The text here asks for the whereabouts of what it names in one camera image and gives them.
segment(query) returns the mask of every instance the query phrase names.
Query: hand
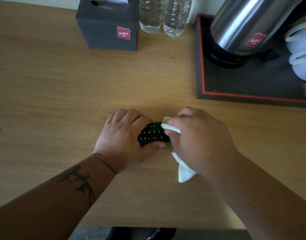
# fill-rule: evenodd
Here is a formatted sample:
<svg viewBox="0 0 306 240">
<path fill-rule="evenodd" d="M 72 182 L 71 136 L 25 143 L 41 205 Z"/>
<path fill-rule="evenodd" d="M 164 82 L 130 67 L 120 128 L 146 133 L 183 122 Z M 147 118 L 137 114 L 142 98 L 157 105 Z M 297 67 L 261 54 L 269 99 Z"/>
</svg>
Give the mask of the hand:
<svg viewBox="0 0 306 240">
<path fill-rule="evenodd" d="M 111 114 L 100 134 L 94 153 L 116 174 L 128 167 L 140 164 L 157 149 L 165 146 L 162 141 L 155 141 L 143 146 L 139 145 L 139 133 L 152 119 L 143 116 L 139 111 L 120 109 Z"/>
<path fill-rule="evenodd" d="M 186 107 L 165 123 L 181 130 L 181 134 L 164 131 L 170 137 L 176 154 L 203 176 L 210 169 L 210 162 L 225 163 L 239 153 L 227 126 L 203 109 Z"/>
</svg>

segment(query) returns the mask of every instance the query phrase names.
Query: left hand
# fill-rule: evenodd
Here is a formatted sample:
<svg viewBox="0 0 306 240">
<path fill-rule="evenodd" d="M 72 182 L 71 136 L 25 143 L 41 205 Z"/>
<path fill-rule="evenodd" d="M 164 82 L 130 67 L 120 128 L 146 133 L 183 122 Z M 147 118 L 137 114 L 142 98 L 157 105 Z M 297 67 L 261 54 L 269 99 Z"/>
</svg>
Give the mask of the left hand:
<svg viewBox="0 0 306 240">
<path fill-rule="evenodd" d="M 162 141 L 155 141 L 140 147 L 137 140 L 139 133 L 152 119 L 139 111 L 120 109 L 111 114 L 100 134 L 94 153 L 116 174 L 131 166 L 140 164 L 146 157 L 165 146 Z"/>
</svg>

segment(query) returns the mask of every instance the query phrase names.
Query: floor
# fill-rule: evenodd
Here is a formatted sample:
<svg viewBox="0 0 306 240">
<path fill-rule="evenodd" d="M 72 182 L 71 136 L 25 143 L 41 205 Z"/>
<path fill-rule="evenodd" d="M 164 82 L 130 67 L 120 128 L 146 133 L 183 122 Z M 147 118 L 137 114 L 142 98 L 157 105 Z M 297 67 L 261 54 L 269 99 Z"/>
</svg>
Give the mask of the floor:
<svg viewBox="0 0 306 240">
<path fill-rule="evenodd" d="M 105 240 L 110 227 L 79 226 L 69 240 Z M 145 240 L 152 232 L 151 228 L 132 229 L 133 240 Z M 173 240 L 252 240 L 246 230 L 191 230 L 178 229 Z"/>
</svg>

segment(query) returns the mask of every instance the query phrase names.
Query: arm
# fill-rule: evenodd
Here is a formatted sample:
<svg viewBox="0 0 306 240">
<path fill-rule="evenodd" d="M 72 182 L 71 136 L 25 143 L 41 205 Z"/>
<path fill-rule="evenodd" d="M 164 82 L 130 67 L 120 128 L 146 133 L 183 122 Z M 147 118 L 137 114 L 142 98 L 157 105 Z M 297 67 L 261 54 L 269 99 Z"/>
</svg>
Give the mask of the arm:
<svg viewBox="0 0 306 240">
<path fill-rule="evenodd" d="M 140 148 L 151 122 L 137 110 L 110 115 L 91 156 L 0 207 L 0 239 L 68 239 L 116 174 L 165 146 Z"/>
<path fill-rule="evenodd" d="M 177 155 L 221 194 L 253 239 L 306 240 L 306 201 L 236 149 L 226 125 L 190 107 L 167 121 Z"/>
</svg>

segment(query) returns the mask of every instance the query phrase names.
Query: forearm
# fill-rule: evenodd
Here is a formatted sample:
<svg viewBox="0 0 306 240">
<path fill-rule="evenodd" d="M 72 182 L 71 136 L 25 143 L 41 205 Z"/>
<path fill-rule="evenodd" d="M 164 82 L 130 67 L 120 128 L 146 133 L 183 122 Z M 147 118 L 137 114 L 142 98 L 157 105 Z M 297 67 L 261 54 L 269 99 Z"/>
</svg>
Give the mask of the forearm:
<svg viewBox="0 0 306 240">
<path fill-rule="evenodd" d="M 253 239 L 306 239 L 306 201 L 248 158 L 210 161 L 204 176 Z"/>
<path fill-rule="evenodd" d="M 0 207 L 0 239 L 68 239 L 114 178 L 99 155 Z"/>
</svg>

